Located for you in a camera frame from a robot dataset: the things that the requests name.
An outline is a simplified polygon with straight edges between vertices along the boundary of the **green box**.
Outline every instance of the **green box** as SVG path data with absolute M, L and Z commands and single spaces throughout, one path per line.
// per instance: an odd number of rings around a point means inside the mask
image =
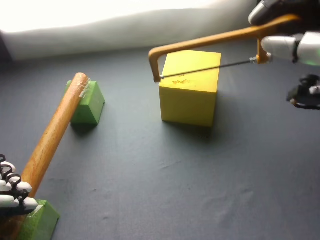
M 23 222 L 17 240 L 50 240 L 59 213 L 45 200 L 37 200 L 38 207 Z
M 67 91 L 70 84 L 71 81 L 68 81 L 64 92 Z M 97 125 L 99 123 L 104 104 L 105 98 L 101 93 L 98 83 L 90 80 L 71 119 L 71 123 Z

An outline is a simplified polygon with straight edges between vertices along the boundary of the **yellow box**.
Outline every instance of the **yellow box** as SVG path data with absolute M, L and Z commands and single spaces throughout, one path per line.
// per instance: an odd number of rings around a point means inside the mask
M 165 60 L 162 75 L 220 66 L 221 53 L 179 51 Z M 219 68 L 173 76 L 159 84 L 163 121 L 211 127 L 217 97 Z

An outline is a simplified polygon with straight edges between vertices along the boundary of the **robotic hand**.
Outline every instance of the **robotic hand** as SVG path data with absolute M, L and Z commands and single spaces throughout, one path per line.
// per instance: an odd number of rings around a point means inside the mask
M 320 66 L 320 0 L 262 0 L 249 15 L 252 25 L 262 25 L 285 14 L 296 14 L 306 22 L 305 31 L 293 36 L 268 36 L 262 48 L 274 57 L 293 63 Z M 320 110 L 319 77 L 306 75 L 289 92 L 287 101 L 297 108 Z
M 0 218 L 29 214 L 38 206 L 28 197 L 32 187 L 15 171 L 15 166 L 0 154 Z

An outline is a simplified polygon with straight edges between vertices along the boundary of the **wooden handle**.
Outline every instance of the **wooden handle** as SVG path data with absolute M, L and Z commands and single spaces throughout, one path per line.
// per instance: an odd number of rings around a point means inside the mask
M 74 76 L 70 87 L 62 98 L 22 172 L 22 180 L 32 186 L 32 192 L 29 194 L 31 198 L 37 193 L 49 164 L 81 100 L 81 93 L 85 89 L 88 80 L 89 78 L 84 73 L 77 73 Z M 0 239 L 15 240 L 25 217 L 17 216 L 0 219 Z
M 149 62 L 151 65 L 151 70 L 154 78 L 154 82 L 158 83 L 161 81 L 158 67 L 158 59 L 165 54 L 179 52 L 183 50 L 189 50 L 193 48 L 204 47 L 208 45 L 214 45 L 219 43 L 225 43 L 235 40 L 243 40 L 249 38 L 258 38 L 262 39 L 266 36 L 274 35 L 279 32 L 279 26 L 292 22 L 298 21 L 300 18 L 296 15 L 285 15 L 281 16 L 265 25 L 262 26 L 251 26 L 240 30 L 225 32 L 213 36 L 206 36 L 194 40 L 178 42 L 166 46 L 160 46 L 153 48 L 149 52 Z M 258 51 L 258 63 L 265 63 L 267 58 L 267 53 L 262 49 L 260 42 L 258 42 L 259 51 Z

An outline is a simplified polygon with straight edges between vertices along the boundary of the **bright light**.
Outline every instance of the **bright light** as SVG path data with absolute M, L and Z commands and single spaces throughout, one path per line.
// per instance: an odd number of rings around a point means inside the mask
M 16 33 L 73 27 L 155 10 L 204 8 L 214 1 L 8 0 L 1 1 L 0 30 Z

